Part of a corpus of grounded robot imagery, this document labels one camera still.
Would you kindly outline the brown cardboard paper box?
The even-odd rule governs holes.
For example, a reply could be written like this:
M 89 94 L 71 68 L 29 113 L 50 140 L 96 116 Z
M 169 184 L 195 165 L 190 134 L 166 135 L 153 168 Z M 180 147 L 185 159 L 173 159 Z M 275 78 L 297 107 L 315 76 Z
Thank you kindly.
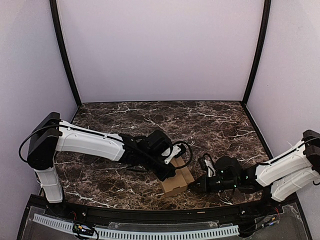
M 165 198 L 185 192 L 188 185 L 195 181 L 188 167 L 177 169 L 175 176 L 164 181 L 157 180 Z

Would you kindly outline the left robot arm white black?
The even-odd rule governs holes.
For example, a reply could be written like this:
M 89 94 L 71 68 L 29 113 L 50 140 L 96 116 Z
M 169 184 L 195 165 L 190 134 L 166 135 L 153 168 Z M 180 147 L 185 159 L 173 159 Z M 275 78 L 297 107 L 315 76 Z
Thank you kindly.
M 29 147 L 27 157 L 21 157 L 21 160 L 35 171 L 50 204 L 60 204 L 65 199 L 54 164 L 58 152 L 80 153 L 133 167 L 142 166 L 160 181 L 176 174 L 176 167 L 165 162 L 174 145 L 160 130 L 147 136 L 103 133 L 73 125 L 61 120 L 58 112 L 51 112 L 24 142 L 29 143 Z

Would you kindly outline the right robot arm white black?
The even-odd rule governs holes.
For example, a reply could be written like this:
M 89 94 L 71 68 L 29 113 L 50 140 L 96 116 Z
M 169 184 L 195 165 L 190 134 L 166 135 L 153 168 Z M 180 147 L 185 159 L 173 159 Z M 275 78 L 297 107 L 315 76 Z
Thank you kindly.
M 269 190 L 269 197 L 277 202 L 306 185 L 320 183 L 320 134 L 313 130 L 303 132 L 303 138 L 289 150 L 249 168 L 242 168 L 238 159 L 223 156 L 212 161 L 205 153 L 198 160 L 205 172 L 192 184 L 199 193 L 220 193 L 239 190 L 253 194 Z

